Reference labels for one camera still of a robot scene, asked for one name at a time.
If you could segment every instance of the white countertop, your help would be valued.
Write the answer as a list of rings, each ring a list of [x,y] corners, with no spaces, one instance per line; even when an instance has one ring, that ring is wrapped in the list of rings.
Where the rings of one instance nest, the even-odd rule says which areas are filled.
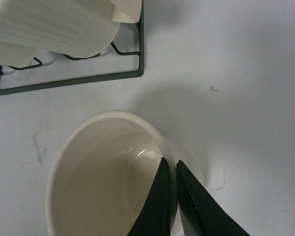
[[[146,0],[143,77],[0,96],[0,236],[47,236],[45,190],[90,116],[142,116],[252,236],[295,236],[295,0]]]

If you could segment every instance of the smudge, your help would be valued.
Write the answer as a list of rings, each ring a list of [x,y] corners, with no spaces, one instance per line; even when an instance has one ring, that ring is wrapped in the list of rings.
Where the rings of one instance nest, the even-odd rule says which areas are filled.
[[[28,164],[29,164],[29,162],[26,161],[26,162],[21,163],[20,166],[26,166],[26,165],[28,165]]]
[[[211,188],[210,189],[211,191],[218,191],[218,190],[225,188],[225,185],[226,185],[225,171],[223,171],[223,176],[224,176],[223,186],[219,187],[219,188]]]
[[[39,161],[39,164],[42,167],[43,162],[44,162],[44,157],[45,157],[46,152],[47,152],[47,149],[45,148],[43,153],[40,151],[36,134],[33,136],[33,145],[34,145],[34,148],[35,148],[35,151],[36,151],[36,154],[37,154],[37,159]]]
[[[209,88],[209,91],[210,91],[212,94],[215,94],[216,92],[219,92],[220,90],[218,90],[218,89],[215,88],[213,85],[211,85],[211,87]]]

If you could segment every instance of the dish rack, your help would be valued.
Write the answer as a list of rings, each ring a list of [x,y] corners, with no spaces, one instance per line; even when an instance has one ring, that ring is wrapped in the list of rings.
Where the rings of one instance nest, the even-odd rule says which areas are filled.
[[[49,82],[43,82],[43,83],[36,83],[36,84],[30,84],[30,85],[22,85],[22,86],[14,86],[11,88],[3,88],[0,89],[0,95],[7,95],[7,94],[13,94],[13,93],[19,93],[19,92],[26,92],[26,91],[33,91],[33,90],[40,90],[40,89],[48,89],[48,88],[56,88],[56,87],[63,87],[63,86],[69,86],[69,85],[78,85],[78,84],[85,84],[85,83],[93,83],[93,82],[101,82],[101,81],[109,81],[109,80],[119,80],[119,79],[126,79],[126,78],[136,78],[141,77],[144,73],[144,11],[142,6],[140,21],[135,24],[136,28],[138,30],[138,41],[139,41],[139,50],[135,52],[121,52],[114,42],[111,43],[112,48],[114,49],[113,52],[118,56],[126,57],[130,55],[136,55],[138,56],[138,63],[139,67],[137,70],[121,70],[121,72],[117,73],[107,73],[107,74],[99,74],[99,75],[90,75],[90,76],[83,76],[78,78],[70,78],[70,79],[62,79],[62,80],[56,80],[56,81],[49,81]],[[97,54],[93,57],[89,58],[73,58],[69,55],[63,55],[66,57],[67,60],[70,61],[81,61],[81,60],[87,60],[90,58],[101,58],[101,54]],[[34,58],[33,61],[35,61],[34,65],[17,68],[13,66],[8,66],[10,69],[13,69],[15,71],[24,71],[24,70],[33,70],[34,68],[41,67],[44,65],[44,63],[39,58]],[[2,77],[5,75],[3,70],[3,66],[0,65],[0,82],[2,80]]]

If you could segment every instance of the white mug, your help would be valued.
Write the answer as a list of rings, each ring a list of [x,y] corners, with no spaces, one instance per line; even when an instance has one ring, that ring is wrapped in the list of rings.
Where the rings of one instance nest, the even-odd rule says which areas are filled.
[[[128,112],[103,112],[84,121],[62,146],[50,177],[46,202],[50,236],[127,236],[161,157],[170,170],[172,228],[176,170],[164,137]]]

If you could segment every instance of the black wire rack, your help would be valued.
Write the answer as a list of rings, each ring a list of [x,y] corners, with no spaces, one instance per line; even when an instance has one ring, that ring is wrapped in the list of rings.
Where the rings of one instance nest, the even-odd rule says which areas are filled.
[[[139,31],[139,51],[137,51],[137,52],[121,52],[118,50],[118,48],[116,47],[116,45],[113,42],[111,43],[111,46],[113,47],[114,51],[120,56],[137,55],[139,57],[139,68],[137,70],[119,72],[119,73],[110,73],[110,74],[104,74],[104,75],[93,75],[93,76],[52,81],[52,82],[44,82],[44,83],[39,83],[39,84],[13,87],[13,88],[5,88],[5,89],[0,89],[0,95],[7,95],[7,94],[13,94],[13,93],[19,93],[19,92],[40,90],[40,89],[63,87],[63,86],[69,86],[69,85],[78,85],[78,84],[86,84],[86,83],[93,83],[93,82],[141,77],[144,73],[144,13],[143,13],[143,6],[142,6],[142,11],[141,11],[140,21],[138,23],[136,23],[136,26]],[[68,58],[69,60],[77,61],[77,60],[84,60],[84,59],[89,59],[89,58],[96,58],[96,57],[99,57],[100,54],[97,54],[97,55],[89,57],[89,58],[74,58],[69,55],[64,55],[64,56],[66,58]],[[38,58],[34,58],[33,60],[36,61],[37,64],[22,67],[22,68],[17,68],[17,67],[13,67],[13,66],[9,66],[9,67],[14,70],[28,70],[28,69],[33,69],[33,68],[40,67],[43,65],[43,62],[40,61]],[[0,65],[0,79],[3,75],[4,75],[4,72],[2,71],[2,65]]]

